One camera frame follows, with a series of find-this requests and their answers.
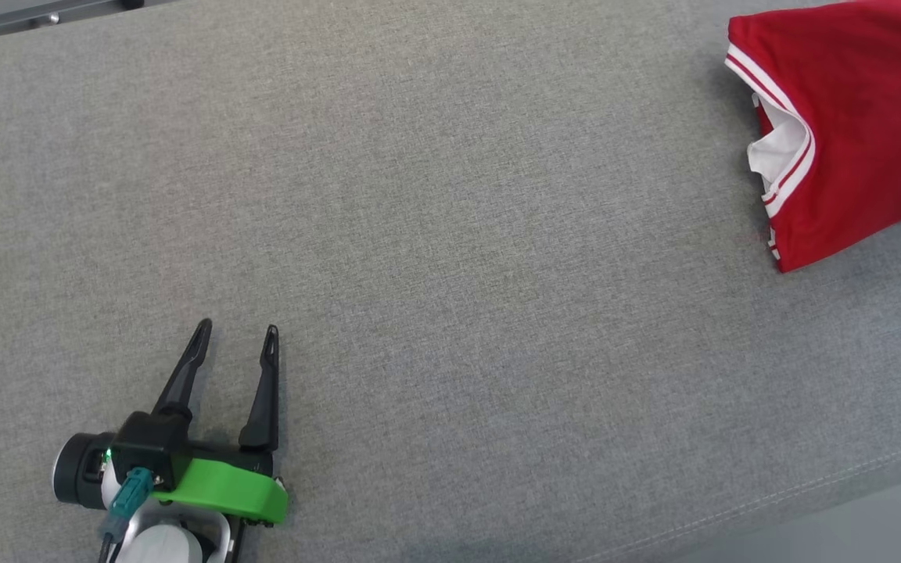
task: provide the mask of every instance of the cable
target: cable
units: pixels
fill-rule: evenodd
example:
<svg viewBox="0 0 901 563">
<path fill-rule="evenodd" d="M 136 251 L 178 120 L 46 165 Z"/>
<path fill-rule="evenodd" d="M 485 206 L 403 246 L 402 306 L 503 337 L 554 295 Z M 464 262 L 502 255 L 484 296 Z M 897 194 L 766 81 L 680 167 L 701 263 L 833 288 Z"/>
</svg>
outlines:
<svg viewBox="0 0 901 563">
<path fill-rule="evenodd" d="M 99 548 L 99 559 L 96 563 L 106 563 L 106 559 L 110 556 L 110 546 L 113 545 L 113 536 L 109 533 L 103 534 L 103 546 Z"/>
<path fill-rule="evenodd" d="M 110 554 L 110 563 L 116 563 L 117 556 L 120 555 L 120 546 L 124 544 L 118 543 L 113 546 L 113 553 Z"/>
<path fill-rule="evenodd" d="M 110 548 L 114 545 L 115 538 L 117 549 L 120 549 L 124 534 L 130 524 L 131 517 L 141 505 L 146 502 L 148 496 L 154 490 L 153 474 L 143 467 L 135 467 L 127 474 L 127 479 L 117 491 L 117 496 L 110 502 L 110 509 L 106 513 L 106 519 L 99 526 L 99 535 L 103 538 L 103 545 L 99 550 L 98 563 L 107 563 L 110 556 Z"/>
</svg>

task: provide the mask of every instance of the gray fabric surface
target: gray fabric surface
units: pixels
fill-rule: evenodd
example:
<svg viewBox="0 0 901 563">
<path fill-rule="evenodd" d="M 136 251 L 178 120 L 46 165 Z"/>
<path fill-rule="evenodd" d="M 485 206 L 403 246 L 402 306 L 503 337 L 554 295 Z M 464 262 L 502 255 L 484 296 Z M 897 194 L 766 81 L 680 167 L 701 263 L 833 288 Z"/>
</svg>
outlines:
<svg viewBox="0 0 901 563">
<path fill-rule="evenodd" d="M 780 275 L 722 67 L 771 0 L 185 0 L 0 38 L 0 561 L 214 318 L 285 341 L 254 561 L 657 561 L 901 481 L 901 225 Z"/>
</svg>

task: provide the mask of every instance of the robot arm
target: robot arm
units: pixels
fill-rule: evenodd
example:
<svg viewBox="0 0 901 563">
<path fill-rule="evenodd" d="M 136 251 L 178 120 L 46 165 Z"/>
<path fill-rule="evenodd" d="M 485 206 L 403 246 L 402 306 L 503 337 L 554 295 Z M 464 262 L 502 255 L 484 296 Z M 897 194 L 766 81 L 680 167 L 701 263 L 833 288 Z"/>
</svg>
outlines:
<svg viewBox="0 0 901 563">
<path fill-rule="evenodd" d="M 289 497 L 271 477 L 278 448 L 278 329 L 269 325 L 260 384 L 239 445 L 191 441 L 190 392 L 212 324 L 197 325 L 151 413 L 132 413 L 118 432 L 76 434 L 58 454 L 52 484 L 61 502 L 107 510 L 129 473 L 144 468 L 154 491 L 100 561 L 236 563 L 244 528 L 283 521 Z"/>
</svg>

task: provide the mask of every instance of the red jersey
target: red jersey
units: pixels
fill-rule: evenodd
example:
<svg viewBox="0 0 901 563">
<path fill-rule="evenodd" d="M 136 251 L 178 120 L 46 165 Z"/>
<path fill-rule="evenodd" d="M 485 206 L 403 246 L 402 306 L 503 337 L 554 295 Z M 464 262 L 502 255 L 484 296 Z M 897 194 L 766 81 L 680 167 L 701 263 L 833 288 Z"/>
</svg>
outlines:
<svg viewBox="0 0 901 563">
<path fill-rule="evenodd" d="M 732 18 L 726 64 L 754 90 L 781 271 L 901 221 L 901 2 Z"/>
</svg>

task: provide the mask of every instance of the white stripe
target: white stripe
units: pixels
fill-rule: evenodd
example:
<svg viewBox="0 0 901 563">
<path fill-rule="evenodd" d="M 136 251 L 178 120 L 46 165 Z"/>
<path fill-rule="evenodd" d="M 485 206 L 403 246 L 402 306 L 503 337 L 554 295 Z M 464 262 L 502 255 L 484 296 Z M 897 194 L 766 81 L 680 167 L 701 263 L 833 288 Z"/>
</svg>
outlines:
<svg viewBox="0 0 901 563">
<path fill-rule="evenodd" d="M 746 70 L 750 71 L 757 80 L 763 82 L 764 86 L 766 86 L 766 91 L 774 94 L 776 99 L 781 100 L 781 103 L 784 104 L 784 107 L 781 109 L 787 110 L 788 113 L 798 113 L 794 104 L 791 104 L 791 99 L 788 97 L 788 94 L 784 93 L 784 90 L 777 85 L 777 82 L 774 82 L 774 79 L 771 78 L 769 74 L 766 74 L 766 72 L 760 68 L 760 65 L 757 64 L 756 61 L 751 59 L 746 53 L 743 53 L 743 50 L 732 43 L 729 43 L 729 54 L 732 55 L 732 58 L 739 61 L 739 64 L 743 65 Z"/>
<path fill-rule="evenodd" d="M 726 66 L 732 69 L 744 82 L 748 84 L 755 92 L 762 93 L 765 103 L 771 104 L 773 107 L 778 108 L 780 111 L 784 111 L 787 114 L 791 115 L 798 119 L 798 122 L 805 128 L 806 132 L 806 140 L 802 143 L 801 149 L 795 153 L 793 160 L 788 163 L 788 166 L 785 167 L 786 172 L 784 175 L 787 175 L 787 171 L 793 170 L 793 174 L 788 178 L 788 181 L 784 182 L 783 185 L 779 185 L 780 178 L 775 179 L 773 183 L 766 190 L 766 193 L 763 195 L 763 200 L 765 202 L 766 214 L 769 217 L 773 217 L 781 210 L 781 206 L 784 205 L 788 197 L 795 191 L 795 188 L 798 188 L 798 185 L 802 182 L 802 179 L 805 178 L 805 175 L 808 174 L 809 168 L 812 167 L 812 162 L 815 157 L 816 152 L 816 139 L 815 135 L 812 133 L 812 128 L 809 127 L 808 122 L 805 122 L 805 119 L 798 114 L 798 110 L 795 109 L 793 103 L 791 103 L 791 99 L 784 93 L 784 90 L 781 89 L 780 86 L 777 85 L 769 74 L 766 74 L 760 65 L 758 65 L 753 59 L 748 57 L 746 53 L 743 53 L 739 47 L 735 45 L 729 45 L 729 54 L 732 55 L 737 61 L 739 61 L 739 65 L 737 65 L 734 61 L 729 60 L 728 58 L 725 60 Z M 760 82 L 757 82 L 753 78 L 750 77 L 743 70 L 745 68 L 749 74 L 753 75 L 753 77 Z M 775 102 L 773 97 L 780 100 L 780 103 Z M 768 199 L 771 199 L 774 195 L 777 195 L 772 203 L 766 204 Z"/>
</svg>

